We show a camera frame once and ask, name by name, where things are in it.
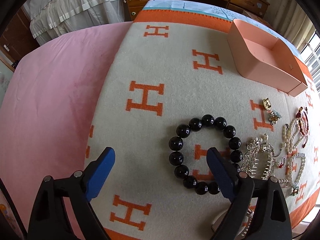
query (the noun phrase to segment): pink bedsheet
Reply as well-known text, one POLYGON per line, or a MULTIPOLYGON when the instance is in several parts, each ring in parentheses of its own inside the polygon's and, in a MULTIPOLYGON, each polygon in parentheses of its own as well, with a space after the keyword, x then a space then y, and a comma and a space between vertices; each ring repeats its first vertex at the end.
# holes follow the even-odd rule
POLYGON ((20 61, 0 109, 0 177, 26 228, 43 177, 83 170, 99 94, 131 24, 67 33, 20 61))

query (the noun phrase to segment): black bead bracelet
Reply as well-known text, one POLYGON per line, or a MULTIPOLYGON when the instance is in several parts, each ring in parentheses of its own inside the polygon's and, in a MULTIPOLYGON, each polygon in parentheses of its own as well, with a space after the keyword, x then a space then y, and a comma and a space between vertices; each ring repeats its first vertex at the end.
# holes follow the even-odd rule
POLYGON ((198 195, 204 195, 207 192, 212 195, 216 195, 220 192, 217 182, 212 181, 209 184, 204 181, 198 182, 194 176, 189 175, 189 168, 186 165, 183 165, 184 156, 179 152, 179 150, 183 148, 182 139, 187 138, 191 131, 200 131, 203 126, 215 127, 220 131, 223 130, 223 135, 230 139, 230 149, 234 150, 230 154, 230 160, 233 162, 232 165, 235 167, 237 172, 240 172, 240 166, 237 163, 242 160, 242 152, 238 150, 241 146, 241 140, 238 137, 235 137, 236 129, 232 125, 227 126, 227 121, 223 117, 217 117, 214 119, 210 114, 204 115, 201 120, 199 118, 192 118, 189 125, 180 124, 177 127, 177 136, 172 137, 169 141, 169 147, 174 151, 169 156, 169 162, 176 166, 174 169, 174 175, 178 179, 183 179, 183 186, 185 188, 194 188, 198 195))

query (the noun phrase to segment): window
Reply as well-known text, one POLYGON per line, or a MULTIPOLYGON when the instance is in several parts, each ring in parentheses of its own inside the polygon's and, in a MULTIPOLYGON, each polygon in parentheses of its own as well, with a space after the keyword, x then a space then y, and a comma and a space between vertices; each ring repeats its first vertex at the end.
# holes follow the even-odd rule
POLYGON ((320 97, 320 38, 314 33, 305 48, 301 52, 301 57, 307 65, 320 97))

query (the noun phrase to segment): pink box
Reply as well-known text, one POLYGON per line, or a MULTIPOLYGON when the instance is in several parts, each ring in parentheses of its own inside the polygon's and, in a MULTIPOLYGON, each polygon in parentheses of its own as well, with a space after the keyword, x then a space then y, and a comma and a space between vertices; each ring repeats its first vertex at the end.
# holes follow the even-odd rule
POLYGON ((234 19, 228 43, 236 68, 243 77, 294 97, 307 89, 296 58, 281 39, 250 23, 234 19))

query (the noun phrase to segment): blue gripper pad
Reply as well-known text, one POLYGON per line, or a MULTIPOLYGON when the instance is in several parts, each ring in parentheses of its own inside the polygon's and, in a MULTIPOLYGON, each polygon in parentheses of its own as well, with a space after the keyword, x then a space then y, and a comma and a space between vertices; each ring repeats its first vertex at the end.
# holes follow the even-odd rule
POLYGON ((207 151, 207 164, 214 175, 222 195, 231 202, 236 197, 234 192, 235 181, 237 181, 236 172, 231 163, 221 157, 219 151, 213 147, 207 151))
POLYGON ((91 170, 92 176, 88 180, 87 191, 85 193, 88 202, 96 198, 106 181, 113 165, 115 164, 116 154, 114 149, 107 147, 96 161, 91 162, 87 169, 91 170))

